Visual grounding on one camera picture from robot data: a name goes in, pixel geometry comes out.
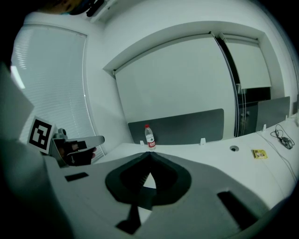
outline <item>window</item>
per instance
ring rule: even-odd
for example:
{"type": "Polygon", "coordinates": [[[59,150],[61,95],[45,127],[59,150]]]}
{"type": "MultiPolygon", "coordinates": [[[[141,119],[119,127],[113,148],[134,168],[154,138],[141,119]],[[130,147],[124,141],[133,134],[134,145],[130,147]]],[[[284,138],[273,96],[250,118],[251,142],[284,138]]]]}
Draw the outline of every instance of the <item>window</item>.
{"type": "MultiPolygon", "coordinates": [[[[85,35],[61,28],[28,25],[20,30],[12,66],[17,68],[22,90],[34,105],[21,142],[27,143],[35,115],[64,128],[69,139],[95,135],[84,88],[85,41],[85,35]]],[[[102,156],[98,147],[94,160],[102,156]]]]}

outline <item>water bottle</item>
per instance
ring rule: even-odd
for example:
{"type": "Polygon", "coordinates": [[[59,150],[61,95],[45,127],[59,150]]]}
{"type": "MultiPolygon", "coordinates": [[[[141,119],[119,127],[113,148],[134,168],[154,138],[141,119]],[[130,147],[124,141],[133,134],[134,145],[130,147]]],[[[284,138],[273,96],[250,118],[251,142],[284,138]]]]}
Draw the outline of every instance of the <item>water bottle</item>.
{"type": "Polygon", "coordinates": [[[149,125],[145,125],[145,137],[146,141],[148,143],[149,149],[154,150],[156,148],[156,143],[154,139],[154,134],[152,130],[150,129],[149,125]]]}

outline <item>red bottle label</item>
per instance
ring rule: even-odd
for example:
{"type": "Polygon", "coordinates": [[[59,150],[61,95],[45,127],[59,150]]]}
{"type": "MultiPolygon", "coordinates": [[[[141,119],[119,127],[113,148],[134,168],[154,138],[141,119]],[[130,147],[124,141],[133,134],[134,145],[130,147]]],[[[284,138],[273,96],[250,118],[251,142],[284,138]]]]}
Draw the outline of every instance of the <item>red bottle label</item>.
{"type": "Polygon", "coordinates": [[[148,142],[148,146],[149,146],[150,148],[153,148],[155,145],[156,145],[155,141],[153,141],[153,142],[148,142]]]}

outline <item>gray desk partition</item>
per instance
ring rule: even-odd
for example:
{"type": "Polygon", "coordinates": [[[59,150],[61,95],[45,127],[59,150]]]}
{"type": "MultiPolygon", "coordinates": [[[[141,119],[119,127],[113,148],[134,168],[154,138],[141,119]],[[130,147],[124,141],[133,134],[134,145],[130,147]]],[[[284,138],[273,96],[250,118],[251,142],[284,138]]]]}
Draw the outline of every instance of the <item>gray desk partition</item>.
{"type": "Polygon", "coordinates": [[[267,128],[278,124],[285,120],[285,116],[289,116],[290,97],[282,97],[278,99],[270,99],[260,101],[257,104],[257,122],[256,131],[263,129],[266,124],[267,128]]]}
{"type": "Polygon", "coordinates": [[[146,143],[144,126],[149,124],[156,144],[198,144],[201,138],[206,142],[219,141],[223,137],[223,109],[183,114],[166,118],[128,123],[134,143],[146,143]]]}

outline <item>white table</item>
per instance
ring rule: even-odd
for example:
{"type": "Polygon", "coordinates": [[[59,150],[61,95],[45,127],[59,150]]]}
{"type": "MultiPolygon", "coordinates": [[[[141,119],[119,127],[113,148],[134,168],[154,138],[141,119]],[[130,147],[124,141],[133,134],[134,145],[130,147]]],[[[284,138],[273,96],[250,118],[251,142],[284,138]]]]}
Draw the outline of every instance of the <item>white table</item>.
{"type": "MultiPolygon", "coordinates": [[[[295,146],[288,150],[278,140],[270,136],[275,126],[267,128],[263,137],[272,142],[279,153],[288,159],[296,177],[299,176],[299,127],[294,118],[280,123],[295,146]]],[[[124,143],[100,159],[97,163],[116,160],[129,155],[149,151],[147,145],[124,143]]],[[[256,193],[269,208],[274,207],[282,199],[292,193],[294,179],[277,152],[257,133],[242,137],[211,142],[205,145],[157,145],[155,152],[178,156],[191,161],[216,167],[250,190],[256,193]],[[238,152],[229,149],[239,147],[238,152]],[[252,150],[264,149],[268,159],[254,159],[252,150]]]]}

